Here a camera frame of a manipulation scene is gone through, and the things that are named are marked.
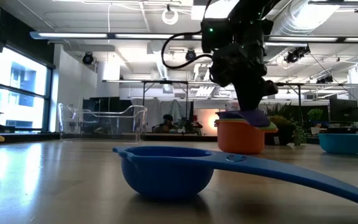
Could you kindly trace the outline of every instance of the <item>person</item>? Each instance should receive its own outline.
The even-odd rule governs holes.
[[[153,129],[154,133],[175,133],[178,127],[173,125],[173,117],[166,114],[163,117],[164,122]]]

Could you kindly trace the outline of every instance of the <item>measuring cup handle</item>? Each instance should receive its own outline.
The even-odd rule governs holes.
[[[284,180],[321,190],[358,203],[358,187],[341,180],[302,167],[253,156],[213,152],[212,156],[201,157],[214,169],[243,172],[263,177]]]

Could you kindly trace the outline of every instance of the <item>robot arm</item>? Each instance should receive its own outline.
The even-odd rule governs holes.
[[[263,19],[281,0],[240,0],[227,18],[205,18],[199,32],[175,34],[163,45],[164,50],[169,41],[181,35],[202,33],[204,53],[214,52],[213,56],[199,55],[183,65],[172,67],[178,69],[189,65],[201,57],[209,57],[213,65],[209,69],[212,82],[225,87],[232,83],[236,89],[241,111],[254,110],[263,96],[278,93],[278,88],[271,81],[262,77],[267,74],[264,65],[264,35],[269,35],[273,22]]]

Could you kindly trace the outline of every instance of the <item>orange bowl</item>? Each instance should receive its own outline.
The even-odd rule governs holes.
[[[265,147],[265,133],[245,121],[216,120],[218,146],[228,153],[258,154]]]

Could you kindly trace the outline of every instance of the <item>blue measuring cup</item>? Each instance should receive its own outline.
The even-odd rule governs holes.
[[[253,156],[185,147],[115,147],[127,183],[145,197],[177,200],[194,197],[214,169],[243,172],[304,185],[358,203],[358,188],[318,172]]]

